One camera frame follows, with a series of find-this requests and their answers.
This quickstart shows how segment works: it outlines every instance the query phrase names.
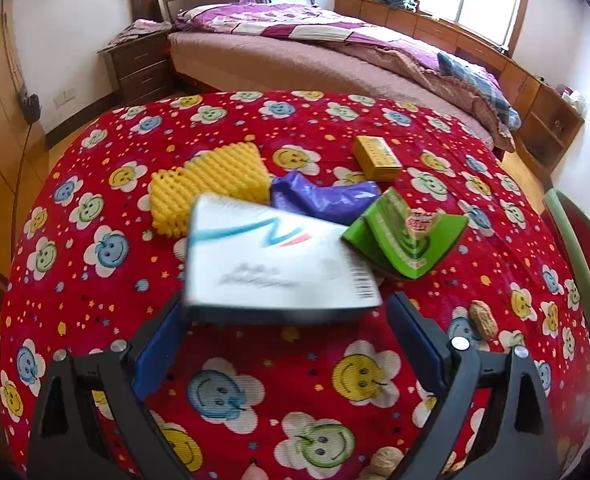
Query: barcode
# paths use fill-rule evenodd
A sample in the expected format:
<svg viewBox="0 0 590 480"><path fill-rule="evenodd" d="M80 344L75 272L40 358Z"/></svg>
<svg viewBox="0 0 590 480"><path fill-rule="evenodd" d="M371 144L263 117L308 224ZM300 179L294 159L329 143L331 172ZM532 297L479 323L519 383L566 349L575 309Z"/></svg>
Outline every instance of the barcode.
<svg viewBox="0 0 590 480"><path fill-rule="evenodd" d="M367 300L376 296L377 289L372 274L353 252L350 252L350 277L355 288L355 294L359 298Z"/></svg>

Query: floral tablecloth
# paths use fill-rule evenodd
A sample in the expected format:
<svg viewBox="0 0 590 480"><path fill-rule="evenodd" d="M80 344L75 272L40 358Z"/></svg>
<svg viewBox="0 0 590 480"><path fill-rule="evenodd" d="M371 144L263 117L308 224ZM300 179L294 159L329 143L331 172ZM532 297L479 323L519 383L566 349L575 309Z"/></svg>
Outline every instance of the floral tablecloth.
<svg viewBox="0 0 590 480"><path fill-rule="evenodd" d="M254 142L268 170L319 185L363 180L356 135L384 137L404 165L394 183L415 207L466 214L453 250L404 291L426 317L476 347L525 342L555 420L560 464L587 433L590 347L577 289L553 238L494 156L448 115L408 102L321 92L237 92L120 108L88 127L54 167L16 248L2 313L0 395L12 456L25 469L30 422L53 352L97 352L129 338L182 286L184 240L153 233L151 174L229 142ZM492 309L496 339L468 320ZM136 470L110 407L94 394L115 460ZM446 468L463 466L488 400L479 392ZM146 400L198 479L238 479L257 460L272 480L354 480L381 446L406 452L436 398L417 382L384 307L332 326L188 331Z"/></svg>

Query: electrical outlet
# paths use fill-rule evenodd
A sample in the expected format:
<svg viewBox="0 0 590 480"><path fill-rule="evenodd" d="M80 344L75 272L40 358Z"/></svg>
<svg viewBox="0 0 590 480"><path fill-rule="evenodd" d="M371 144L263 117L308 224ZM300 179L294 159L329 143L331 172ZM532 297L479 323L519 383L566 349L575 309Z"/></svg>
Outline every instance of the electrical outlet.
<svg viewBox="0 0 590 480"><path fill-rule="evenodd" d="M55 98L53 99L53 101L55 102L55 106L57 108L61 108L67 102L75 99L75 97L77 97L77 93L76 93L75 89L69 88L69 89L64 90L63 92L57 94L55 96Z"/></svg>

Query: green chair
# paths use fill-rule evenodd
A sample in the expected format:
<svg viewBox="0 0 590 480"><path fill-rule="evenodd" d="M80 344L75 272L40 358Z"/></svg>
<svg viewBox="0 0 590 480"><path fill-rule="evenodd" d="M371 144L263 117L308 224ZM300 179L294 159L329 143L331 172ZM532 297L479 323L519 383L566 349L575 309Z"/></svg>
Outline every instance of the green chair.
<svg viewBox="0 0 590 480"><path fill-rule="evenodd" d="M584 317L590 326L590 219L554 188L544 196L544 206L542 219L572 268Z"/></svg>

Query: white box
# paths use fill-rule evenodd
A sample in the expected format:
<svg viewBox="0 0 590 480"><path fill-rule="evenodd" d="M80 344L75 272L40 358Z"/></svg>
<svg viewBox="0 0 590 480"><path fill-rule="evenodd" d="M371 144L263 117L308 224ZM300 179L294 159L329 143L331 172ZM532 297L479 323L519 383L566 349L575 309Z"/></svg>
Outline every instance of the white box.
<svg viewBox="0 0 590 480"><path fill-rule="evenodd" d="M192 210L184 302L193 320L325 323L379 306L345 226L214 194Z"/></svg>

